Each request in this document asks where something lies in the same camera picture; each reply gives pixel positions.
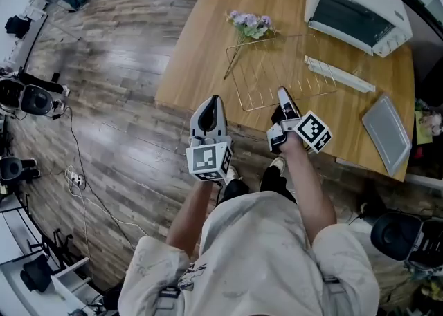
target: shirt sleeve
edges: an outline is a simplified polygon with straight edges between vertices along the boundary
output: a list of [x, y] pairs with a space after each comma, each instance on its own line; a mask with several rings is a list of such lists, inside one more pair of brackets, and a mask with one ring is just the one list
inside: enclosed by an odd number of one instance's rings
[[122, 316], [153, 315], [159, 291], [177, 283], [190, 260], [183, 250], [142, 237], [126, 272], [118, 300]]
[[328, 314], [376, 315], [380, 289], [363, 246], [347, 226], [336, 224], [320, 231], [312, 250], [325, 280], [323, 302], [329, 304]]

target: wire rack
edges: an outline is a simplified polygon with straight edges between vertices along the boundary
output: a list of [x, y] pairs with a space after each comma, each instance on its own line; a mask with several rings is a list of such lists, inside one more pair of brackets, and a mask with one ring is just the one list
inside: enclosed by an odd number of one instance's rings
[[[279, 104], [277, 90], [281, 86], [293, 100], [337, 90], [329, 65], [318, 61], [320, 46], [312, 34], [279, 35], [231, 46], [226, 56], [229, 66], [225, 79], [232, 77], [244, 111]], [[311, 71], [319, 67], [322, 75]]]

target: gray metal tray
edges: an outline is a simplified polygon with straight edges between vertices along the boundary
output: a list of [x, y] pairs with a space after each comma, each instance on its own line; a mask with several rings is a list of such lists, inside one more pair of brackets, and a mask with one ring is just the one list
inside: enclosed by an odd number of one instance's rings
[[412, 145], [389, 96], [384, 93], [363, 116], [362, 121], [389, 176], [394, 176], [409, 156]]

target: wooden floor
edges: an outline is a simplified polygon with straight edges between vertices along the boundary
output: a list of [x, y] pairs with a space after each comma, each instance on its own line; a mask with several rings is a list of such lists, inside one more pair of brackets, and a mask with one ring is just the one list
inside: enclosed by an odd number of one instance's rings
[[[90, 0], [74, 14], [57, 11], [54, 21], [81, 32], [82, 40], [75, 41], [46, 24], [28, 67], [29, 73], [45, 80], [59, 71], [60, 83], [71, 88], [73, 130], [94, 192], [116, 218], [139, 224], [160, 240], [165, 239], [194, 179], [184, 156], [190, 114], [157, 107], [154, 95], [195, 2]], [[82, 201], [69, 194], [63, 174], [69, 165], [76, 172], [81, 170], [70, 116], [51, 120], [29, 115], [21, 122], [10, 122], [14, 154], [36, 158], [42, 170], [43, 177], [23, 185], [30, 194], [35, 220], [47, 234], [56, 228], [73, 234], [75, 247], [88, 255]], [[234, 126], [229, 131], [235, 141], [233, 163], [256, 190], [260, 174], [273, 158], [264, 134]], [[440, 202], [439, 192], [343, 168], [327, 155], [312, 159], [341, 222], [356, 216], [354, 202], [367, 179], [374, 181], [389, 206], [404, 211], [431, 214]], [[82, 195], [99, 204], [89, 189]], [[124, 277], [133, 250], [116, 224], [89, 203], [86, 222], [93, 280], [106, 289]], [[135, 246], [142, 232], [120, 225]], [[370, 245], [364, 222], [357, 220], [351, 228], [370, 255], [384, 298], [408, 274], [401, 263]], [[399, 288], [391, 305], [406, 303], [413, 288], [411, 284]]]

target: forearm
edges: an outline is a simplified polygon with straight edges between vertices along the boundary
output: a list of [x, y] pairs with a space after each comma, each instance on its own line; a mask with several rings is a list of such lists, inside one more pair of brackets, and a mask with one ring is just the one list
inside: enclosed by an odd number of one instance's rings
[[334, 206], [323, 194], [317, 173], [302, 146], [287, 153], [287, 164], [303, 225], [309, 241], [313, 243], [322, 229], [337, 222]]
[[171, 224], [166, 244], [184, 250], [191, 257], [206, 219], [213, 190], [212, 182], [197, 181]]

